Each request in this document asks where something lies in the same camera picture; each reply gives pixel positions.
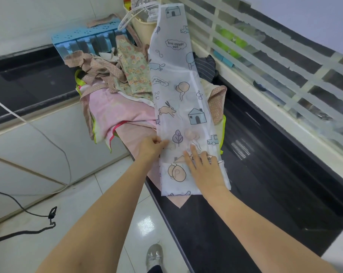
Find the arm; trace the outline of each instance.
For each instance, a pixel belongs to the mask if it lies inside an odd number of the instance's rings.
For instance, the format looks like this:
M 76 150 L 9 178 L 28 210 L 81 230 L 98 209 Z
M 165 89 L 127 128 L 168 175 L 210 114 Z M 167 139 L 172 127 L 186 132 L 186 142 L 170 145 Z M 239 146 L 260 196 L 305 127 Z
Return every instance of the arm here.
M 135 162 L 75 223 L 37 273 L 116 272 L 142 185 L 167 144 L 157 136 L 144 138 Z
M 193 157 L 198 157 L 191 146 Z M 191 161 L 184 152 L 186 163 L 196 185 L 205 199 L 222 218 L 253 261 L 263 273 L 337 273 L 333 267 L 283 230 L 260 216 L 231 194 L 224 185 L 216 157 L 210 164 L 207 153 L 201 153 L 202 162 Z

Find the left arm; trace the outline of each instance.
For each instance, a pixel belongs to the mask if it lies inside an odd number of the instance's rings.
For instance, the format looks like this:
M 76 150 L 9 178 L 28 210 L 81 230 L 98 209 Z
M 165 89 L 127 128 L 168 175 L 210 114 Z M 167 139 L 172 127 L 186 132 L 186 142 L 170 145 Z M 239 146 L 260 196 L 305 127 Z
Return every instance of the left arm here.
M 168 140 L 143 139 L 139 156 L 75 223 L 37 273 L 116 272 L 146 175 Z

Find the shoe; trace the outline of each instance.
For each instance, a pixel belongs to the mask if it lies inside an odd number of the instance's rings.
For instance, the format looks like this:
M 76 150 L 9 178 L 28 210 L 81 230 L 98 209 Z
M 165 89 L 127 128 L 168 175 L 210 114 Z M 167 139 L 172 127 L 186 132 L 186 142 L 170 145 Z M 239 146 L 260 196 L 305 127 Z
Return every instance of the shoe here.
M 153 244 L 150 246 L 146 255 L 146 271 L 149 271 L 156 265 L 163 264 L 163 249 L 160 244 Z

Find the transparent patterned apron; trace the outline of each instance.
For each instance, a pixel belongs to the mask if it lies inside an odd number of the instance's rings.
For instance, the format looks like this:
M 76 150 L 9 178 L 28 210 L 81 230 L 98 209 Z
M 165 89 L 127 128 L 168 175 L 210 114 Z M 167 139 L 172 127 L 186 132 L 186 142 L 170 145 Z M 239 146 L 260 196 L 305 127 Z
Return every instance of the transparent patterned apron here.
M 202 94 L 183 4 L 160 5 L 148 57 L 157 134 L 170 140 L 159 160 L 161 195 L 201 194 L 183 157 L 184 150 L 191 155 L 191 144 L 198 153 L 207 151 L 218 158 L 226 187 L 231 189 Z

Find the red trim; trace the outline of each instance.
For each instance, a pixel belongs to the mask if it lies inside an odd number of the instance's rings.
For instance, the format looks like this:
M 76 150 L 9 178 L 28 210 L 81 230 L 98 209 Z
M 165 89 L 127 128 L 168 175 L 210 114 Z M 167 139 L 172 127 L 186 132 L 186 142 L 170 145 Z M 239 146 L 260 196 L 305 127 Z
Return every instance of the red trim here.
M 116 128 L 118 128 L 118 127 L 120 127 L 122 124 L 124 124 L 124 123 L 127 123 L 128 121 L 121 121 L 121 122 L 119 122 L 118 124 L 116 124 L 115 125 L 115 127 L 113 128 L 113 130 L 112 130 L 112 136 L 110 137 L 110 142 L 109 142 L 109 144 L 110 144 L 110 149 L 112 149 L 111 148 L 111 141 L 112 141 L 112 139 L 115 137 L 115 131 L 116 131 Z

